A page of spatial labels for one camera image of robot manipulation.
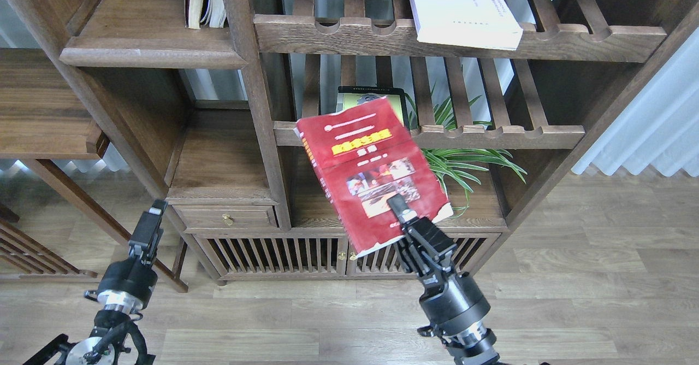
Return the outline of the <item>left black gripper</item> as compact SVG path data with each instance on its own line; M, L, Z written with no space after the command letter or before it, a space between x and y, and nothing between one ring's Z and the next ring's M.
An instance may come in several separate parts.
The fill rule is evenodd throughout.
M127 315L147 307L158 280L152 261L164 232L160 225L167 206L167 201L157 199L142 213L129 240L129 257L108 266L97 290L85 291L85 298L102 304L104 310Z

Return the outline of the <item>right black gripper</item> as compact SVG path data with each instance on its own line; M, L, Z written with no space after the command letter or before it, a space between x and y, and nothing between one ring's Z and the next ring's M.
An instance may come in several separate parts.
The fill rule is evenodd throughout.
M387 204L404 233L396 244L401 264L424 288L419 304L429 325L418 333L441 339L486 339L491 330L484 327L483 318L491 307L469 273L459 273L455 266L456 243L428 218L419 218L402 195L388 198Z

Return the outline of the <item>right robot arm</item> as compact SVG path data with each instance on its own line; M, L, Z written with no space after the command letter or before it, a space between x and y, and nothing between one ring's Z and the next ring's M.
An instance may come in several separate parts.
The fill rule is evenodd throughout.
M456 364L500 364L496 334L483 325L491 306L469 273L457 271L456 243L429 218L419 217L401 195L388 205L404 233L395 244L402 266L424 287L419 304L430 323L417 332L438 337Z

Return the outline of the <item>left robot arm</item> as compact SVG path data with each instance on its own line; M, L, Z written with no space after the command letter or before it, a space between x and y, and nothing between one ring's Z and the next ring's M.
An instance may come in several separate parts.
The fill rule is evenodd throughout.
M45 364L57 354L57 364L117 364L121 353L130 352L124 345L127 335L131 335L138 351L136 363L154 362L156 357L148 353L146 340L131 316L142 318L140 311L147 308L157 283L153 263L164 233L160 225L167 205L157 199L150 210L142 213L129 240L128 258L108 266L97 290L85 291L85 298L103 306L95 315L90 337L70 343L67 335L60 334L27 364Z

